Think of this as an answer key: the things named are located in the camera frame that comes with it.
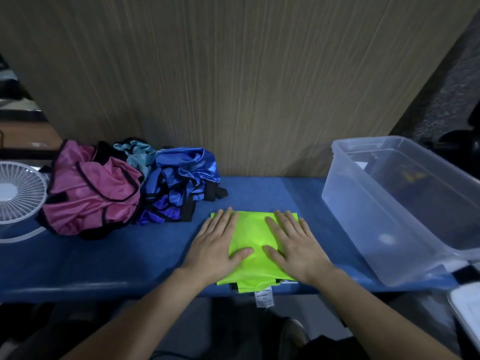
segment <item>wooden wall panel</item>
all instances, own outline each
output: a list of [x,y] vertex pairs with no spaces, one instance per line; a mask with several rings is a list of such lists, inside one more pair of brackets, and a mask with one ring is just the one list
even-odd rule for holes
[[0,53],[57,132],[324,175],[387,135],[479,0],[1,0]]

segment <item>finger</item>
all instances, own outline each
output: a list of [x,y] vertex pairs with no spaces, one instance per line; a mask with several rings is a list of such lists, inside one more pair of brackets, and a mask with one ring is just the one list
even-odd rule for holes
[[233,233],[235,232],[235,229],[237,228],[237,221],[239,219],[239,212],[236,211],[233,213],[233,215],[230,217],[230,220],[228,224],[225,227],[225,231],[223,232],[223,235],[226,238],[229,238],[230,240],[232,239]]
[[219,209],[218,212],[215,214],[215,217],[210,221],[210,224],[208,225],[208,229],[206,231],[207,234],[211,234],[213,230],[215,230],[215,227],[217,227],[217,223],[219,219],[222,217],[223,210]]
[[267,222],[268,227],[270,228],[276,239],[280,242],[282,246],[285,246],[285,244],[289,241],[289,237],[287,236],[285,231],[282,230],[282,228],[279,226],[278,223],[273,220],[273,218],[267,217],[265,218],[265,221]]
[[295,217],[293,217],[292,212],[285,211],[285,216],[290,221],[290,223],[293,226],[293,229],[295,229],[295,231],[297,231],[298,234],[303,234],[304,233],[302,227],[299,224],[299,222],[295,219]]
[[235,269],[242,261],[254,253],[254,248],[241,248],[234,252],[230,257],[230,262]]
[[292,223],[288,218],[285,217],[285,215],[280,212],[279,210],[275,211],[275,217],[276,219],[281,223],[283,229],[285,230],[285,233],[288,236],[296,234],[297,231],[292,226]]
[[300,218],[299,223],[303,232],[307,234],[309,238],[315,239],[315,236],[312,234],[310,228],[308,227],[307,221],[305,221],[303,218]]
[[282,254],[280,254],[277,250],[268,245],[263,246],[262,249],[273,262],[275,262],[280,268],[283,269],[286,260]]
[[201,225],[200,231],[198,231],[197,237],[205,234],[205,231],[207,231],[207,228],[208,228],[208,225],[210,224],[210,221],[212,221],[212,219],[210,217],[205,220],[203,225]]
[[222,215],[218,223],[216,224],[214,233],[217,235],[222,235],[225,227],[229,223],[230,216],[232,216],[232,208],[229,207]]

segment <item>white container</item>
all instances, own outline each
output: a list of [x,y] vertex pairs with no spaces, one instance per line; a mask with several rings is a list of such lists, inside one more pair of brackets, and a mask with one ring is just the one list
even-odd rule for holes
[[383,284],[480,258],[480,181],[399,136],[332,150],[321,197]]

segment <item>blue tabletop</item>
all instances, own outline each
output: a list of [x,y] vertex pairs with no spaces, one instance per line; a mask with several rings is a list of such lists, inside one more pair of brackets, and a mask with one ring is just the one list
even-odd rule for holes
[[[182,262],[201,223],[211,212],[290,210],[307,220],[332,262],[370,291],[451,289],[451,274],[387,287],[376,279],[362,255],[321,198],[323,178],[223,177],[228,197],[197,203],[192,222],[129,225],[103,240],[43,232],[31,239],[0,244],[0,302],[93,301],[138,298],[161,283]],[[34,222],[22,222],[25,229]],[[315,293],[300,283],[282,283],[276,294]],[[210,285],[202,296],[233,295],[228,285]]]

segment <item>white fan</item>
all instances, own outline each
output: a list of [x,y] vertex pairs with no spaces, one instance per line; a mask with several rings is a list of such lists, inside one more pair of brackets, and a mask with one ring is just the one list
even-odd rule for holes
[[[0,225],[31,217],[46,199],[47,183],[37,170],[22,163],[0,162]],[[21,236],[0,238],[0,243],[20,242],[44,230],[44,227],[39,227]]]

